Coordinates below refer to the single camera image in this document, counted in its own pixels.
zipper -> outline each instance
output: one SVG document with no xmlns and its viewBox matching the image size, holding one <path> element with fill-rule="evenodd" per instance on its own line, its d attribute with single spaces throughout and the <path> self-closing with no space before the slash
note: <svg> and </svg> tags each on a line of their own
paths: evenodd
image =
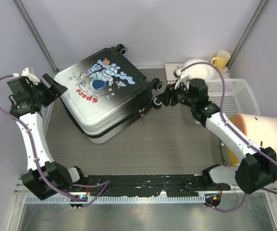
<svg viewBox="0 0 277 231">
<path fill-rule="evenodd" d="M 143 108 L 142 110 L 139 110 L 140 113 L 140 117 L 143 117 L 145 115 L 145 108 Z"/>
</svg>

metal pole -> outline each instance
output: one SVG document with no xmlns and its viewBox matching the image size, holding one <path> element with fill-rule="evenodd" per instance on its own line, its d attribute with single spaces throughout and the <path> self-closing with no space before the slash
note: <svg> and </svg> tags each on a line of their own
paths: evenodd
<svg viewBox="0 0 277 231">
<path fill-rule="evenodd" d="M 26 22 L 31 34 L 33 35 L 34 39 L 36 40 L 37 44 L 39 45 L 40 49 L 42 50 L 45 58 L 47 59 L 47 61 L 49 62 L 50 66 L 52 67 L 53 71 L 55 73 L 58 72 L 58 68 L 56 66 L 56 64 L 53 61 L 53 58 L 51 57 L 51 54 L 49 53 L 49 51 L 47 50 L 40 34 L 38 33 L 38 30 L 36 29 L 36 27 L 34 26 L 25 6 L 23 5 L 21 0 L 13 0 L 13 2 L 15 3 L 15 5 L 17 6 L 21 16 L 23 17 L 24 21 Z"/>
<path fill-rule="evenodd" d="M 240 53 L 242 47 L 246 43 L 247 39 L 250 37 L 252 31 L 254 30 L 257 22 L 259 21 L 260 17 L 263 15 L 265 9 L 267 8 L 267 5 L 269 4 L 271 0 L 261 0 L 260 3 L 258 4 L 252 18 L 250 19 L 248 25 L 246 26 L 241 38 L 239 39 L 236 48 L 234 49 L 231 58 L 228 62 L 227 67 L 230 68 L 231 65 L 234 63 L 236 60 L 236 57 Z"/>
</svg>

suitcase wheel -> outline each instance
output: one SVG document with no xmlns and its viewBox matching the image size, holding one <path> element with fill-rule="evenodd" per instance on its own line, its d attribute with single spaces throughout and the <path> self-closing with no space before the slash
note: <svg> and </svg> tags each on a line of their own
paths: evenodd
<svg viewBox="0 0 277 231">
<path fill-rule="evenodd" d="M 128 53 L 128 49 L 122 44 L 118 44 L 115 50 L 119 51 L 122 55 L 126 55 Z"/>
<path fill-rule="evenodd" d="M 154 109 L 160 109 L 162 107 L 162 101 L 159 100 L 158 98 L 155 98 L 152 102 L 152 107 Z"/>
<path fill-rule="evenodd" d="M 164 88 L 165 84 L 162 81 L 159 81 L 155 84 L 154 89 L 156 91 L 161 91 Z"/>
</svg>

astronaut print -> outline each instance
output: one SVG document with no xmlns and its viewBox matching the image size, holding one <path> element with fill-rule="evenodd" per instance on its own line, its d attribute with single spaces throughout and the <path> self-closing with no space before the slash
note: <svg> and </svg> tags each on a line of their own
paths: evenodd
<svg viewBox="0 0 277 231">
<path fill-rule="evenodd" d="M 108 59 L 98 60 L 91 68 L 80 73 L 75 79 L 80 92 L 87 94 L 87 97 L 106 97 L 113 99 L 120 91 L 134 85 L 131 76 L 120 71 L 120 66 L 115 63 L 110 64 Z"/>
</svg>

gray table surface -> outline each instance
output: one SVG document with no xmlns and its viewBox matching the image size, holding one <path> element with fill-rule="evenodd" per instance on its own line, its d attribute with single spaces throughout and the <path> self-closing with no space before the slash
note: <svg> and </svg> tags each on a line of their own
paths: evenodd
<svg viewBox="0 0 277 231">
<path fill-rule="evenodd" d="M 166 82 L 164 69 L 141 71 L 150 80 Z M 79 166 L 85 175 L 190 174 L 222 163 L 220 140 L 197 125 L 183 105 L 152 109 L 107 142 L 94 144 L 57 100 L 46 140 L 55 161 L 67 168 Z"/>
</svg>

